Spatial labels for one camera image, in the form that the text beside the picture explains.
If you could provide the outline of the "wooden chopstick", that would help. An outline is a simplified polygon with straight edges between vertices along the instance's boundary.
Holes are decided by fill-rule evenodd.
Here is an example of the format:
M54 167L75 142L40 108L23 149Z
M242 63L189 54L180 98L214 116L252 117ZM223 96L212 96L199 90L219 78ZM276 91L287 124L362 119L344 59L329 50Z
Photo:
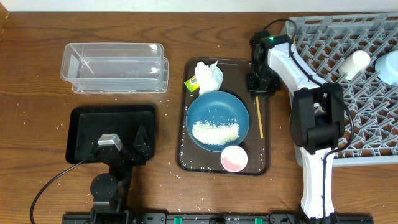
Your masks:
M255 97L255 101L256 101L257 119L258 119L258 125L259 125L259 134L260 134L260 138L264 139L264 132L263 132L263 128L262 128L261 109L260 109L260 104L259 104L259 96Z

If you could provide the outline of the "white napkin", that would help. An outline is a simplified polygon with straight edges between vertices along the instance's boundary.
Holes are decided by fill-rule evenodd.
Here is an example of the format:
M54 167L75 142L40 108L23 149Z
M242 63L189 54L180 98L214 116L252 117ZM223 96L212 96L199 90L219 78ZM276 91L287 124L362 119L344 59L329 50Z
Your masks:
M218 91L223 82L223 72L218 67L218 61L211 65L198 62L195 67L195 78L199 84L199 95Z

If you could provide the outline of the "yellow green wrapper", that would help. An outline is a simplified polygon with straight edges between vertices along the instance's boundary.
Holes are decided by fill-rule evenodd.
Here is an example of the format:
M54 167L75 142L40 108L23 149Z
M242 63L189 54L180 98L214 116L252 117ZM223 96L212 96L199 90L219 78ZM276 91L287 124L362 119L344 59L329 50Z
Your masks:
M185 86L190 92L194 92L195 90L199 89L199 84L197 82L196 76L191 77L187 81L184 81Z

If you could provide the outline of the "cream plastic cup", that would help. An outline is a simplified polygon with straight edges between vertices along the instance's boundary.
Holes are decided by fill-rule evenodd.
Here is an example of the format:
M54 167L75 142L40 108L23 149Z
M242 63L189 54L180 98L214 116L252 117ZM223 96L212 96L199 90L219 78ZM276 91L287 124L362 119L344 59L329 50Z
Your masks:
M370 55L363 50L352 53L339 67L341 76L345 75L346 80L352 80L358 73L363 72L371 62Z

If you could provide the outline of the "light blue bowl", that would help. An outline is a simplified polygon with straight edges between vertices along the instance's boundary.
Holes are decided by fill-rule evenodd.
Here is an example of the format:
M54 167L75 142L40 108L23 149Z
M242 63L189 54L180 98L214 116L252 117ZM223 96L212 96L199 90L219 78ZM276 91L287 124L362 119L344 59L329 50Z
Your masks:
M379 73L378 77L384 83L397 86L398 79L398 51L392 51L378 58L375 63L375 71Z

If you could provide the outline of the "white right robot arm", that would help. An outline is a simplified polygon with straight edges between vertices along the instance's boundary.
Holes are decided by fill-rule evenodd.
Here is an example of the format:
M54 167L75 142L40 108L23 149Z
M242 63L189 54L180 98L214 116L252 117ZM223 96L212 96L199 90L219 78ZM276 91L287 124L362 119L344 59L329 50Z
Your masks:
M332 150L344 135L343 90L327 83L298 54L287 35L256 32L250 40L252 72L247 75L252 97L274 95L285 84L290 94L290 134L303 167L301 210L306 223L333 223Z

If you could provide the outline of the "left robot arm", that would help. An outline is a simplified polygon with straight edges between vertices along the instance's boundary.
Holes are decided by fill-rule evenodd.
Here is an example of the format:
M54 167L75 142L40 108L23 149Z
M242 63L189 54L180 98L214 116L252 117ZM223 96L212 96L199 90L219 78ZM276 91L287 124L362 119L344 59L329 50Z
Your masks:
M140 124L127 135L131 146L122 143L116 133L102 134L94 158L109 166L107 173L97 175L90 186L93 208L87 223L136 223L139 218L126 207L134 166L146 164L154 149L150 146L147 130Z

